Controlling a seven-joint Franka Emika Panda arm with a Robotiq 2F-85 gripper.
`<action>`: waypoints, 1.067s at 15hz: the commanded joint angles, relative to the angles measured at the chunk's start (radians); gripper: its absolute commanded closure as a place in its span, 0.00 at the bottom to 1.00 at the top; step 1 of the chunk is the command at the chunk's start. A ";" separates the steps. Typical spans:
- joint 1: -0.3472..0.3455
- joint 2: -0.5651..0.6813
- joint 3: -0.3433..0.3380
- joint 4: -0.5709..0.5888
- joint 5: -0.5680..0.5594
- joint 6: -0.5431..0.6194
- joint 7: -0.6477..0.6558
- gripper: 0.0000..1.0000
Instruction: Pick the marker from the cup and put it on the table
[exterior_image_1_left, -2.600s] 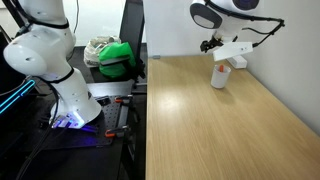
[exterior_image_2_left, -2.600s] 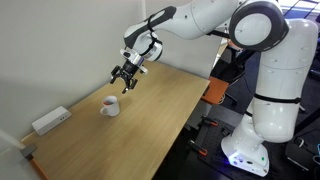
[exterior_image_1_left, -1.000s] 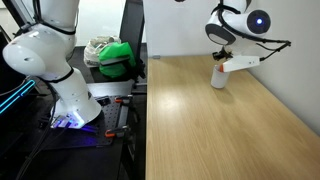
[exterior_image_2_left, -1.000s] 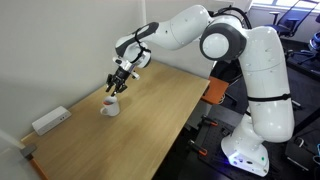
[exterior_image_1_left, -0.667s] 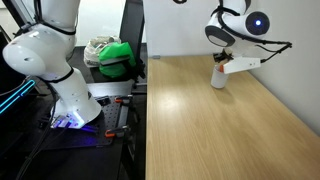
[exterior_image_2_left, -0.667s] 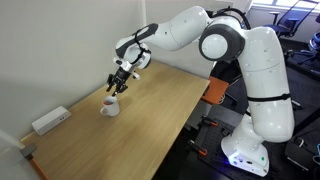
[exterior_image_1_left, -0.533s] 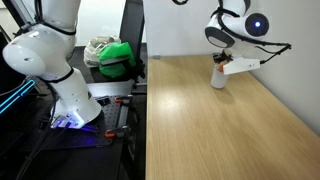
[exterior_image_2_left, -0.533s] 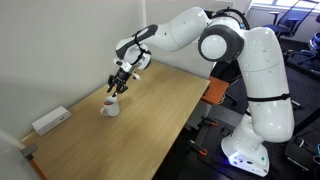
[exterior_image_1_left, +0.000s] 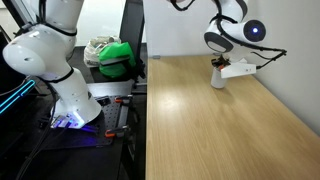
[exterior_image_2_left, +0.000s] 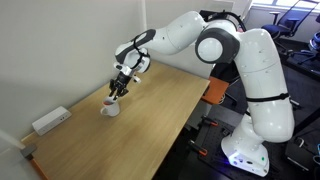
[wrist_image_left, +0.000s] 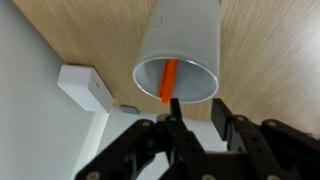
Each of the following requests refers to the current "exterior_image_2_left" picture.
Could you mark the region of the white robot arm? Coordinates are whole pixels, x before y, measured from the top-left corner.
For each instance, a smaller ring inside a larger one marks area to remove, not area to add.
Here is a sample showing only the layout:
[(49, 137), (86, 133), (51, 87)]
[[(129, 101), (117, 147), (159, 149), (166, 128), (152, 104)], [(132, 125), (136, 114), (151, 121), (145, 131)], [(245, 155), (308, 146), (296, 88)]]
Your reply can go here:
[(221, 140), (221, 148), (232, 166), (266, 176), (270, 161), (263, 143), (290, 140), (295, 125), (281, 60), (267, 30), (238, 30), (228, 19), (206, 21), (196, 11), (187, 12), (118, 46), (114, 67), (119, 74), (110, 81), (110, 96), (126, 95), (134, 74), (148, 70), (150, 49), (172, 55), (191, 44), (203, 63), (236, 66), (248, 108), (239, 125)]

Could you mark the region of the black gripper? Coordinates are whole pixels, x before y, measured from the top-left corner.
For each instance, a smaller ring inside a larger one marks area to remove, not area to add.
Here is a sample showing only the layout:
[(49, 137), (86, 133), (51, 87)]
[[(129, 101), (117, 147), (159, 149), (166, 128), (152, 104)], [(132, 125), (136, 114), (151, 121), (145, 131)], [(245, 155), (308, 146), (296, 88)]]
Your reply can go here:
[(109, 83), (109, 97), (112, 97), (114, 92), (117, 90), (116, 95), (113, 100), (117, 100), (119, 97), (125, 96), (129, 91), (126, 89), (128, 83), (130, 82), (131, 77), (119, 73), (118, 76), (113, 80), (113, 84)]

